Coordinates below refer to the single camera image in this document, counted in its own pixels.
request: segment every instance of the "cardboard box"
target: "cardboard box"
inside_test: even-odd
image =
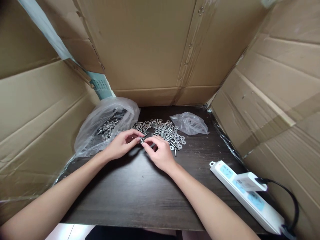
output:
[[[0,224],[52,186],[99,101],[90,78],[59,60],[18,1],[2,6]]]
[[[87,71],[104,74],[104,68],[72,0],[36,0],[74,59]]]
[[[315,0],[278,3],[212,103],[249,169],[297,197],[301,239],[320,236],[319,9]],[[290,196],[269,191],[292,220]]]
[[[100,62],[116,96],[139,106],[205,104],[269,11],[257,0],[37,2],[74,58],[94,72]]]

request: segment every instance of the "human hand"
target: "human hand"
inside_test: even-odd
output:
[[[129,152],[131,148],[139,143],[139,137],[144,137],[144,135],[142,134],[142,132],[139,132],[136,129],[130,129],[121,132],[101,152],[101,155],[108,161],[121,158],[123,155]]]
[[[176,161],[173,159],[169,143],[162,137],[153,136],[146,138],[142,146],[154,164],[162,171],[168,173],[177,166]]]

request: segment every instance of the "power strip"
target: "power strip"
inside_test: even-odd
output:
[[[210,170],[267,231],[281,235],[284,218],[254,191],[246,192],[234,180],[237,174],[223,161],[211,162]]]

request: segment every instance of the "dark wooden table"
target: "dark wooden table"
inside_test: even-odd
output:
[[[143,107],[139,121],[191,112],[208,126],[209,135],[186,137],[186,145],[177,152],[176,161],[193,177],[220,197],[256,233],[265,230],[210,171],[211,161],[223,160],[236,173],[244,168],[231,154],[213,125],[213,116],[204,108],[191,106]],[[68,175],[87,162],[79,158],[70,164]],[[137,145],[121,159],[107,164],[78,197],[62,222],[104,226],[203,230],[190,203],[170,179]]]

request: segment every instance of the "plastic bag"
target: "plastic bag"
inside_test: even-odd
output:
[[[193,113],[185,112],[170,117],[179,130],[188,135],[198,133],[209,134],[208,127],[203,119]]]
[[[98,128],[119,112],[125,112],[124,116],[114,127],[111,137],[102,141],[101,135],[97,135]],[[105,149],[120,132],[130,129],[138,121],[139,113],[138,105],[130,99],[122,97],[102,99],[79,130],[74,143],[76,157],[90,157]]]

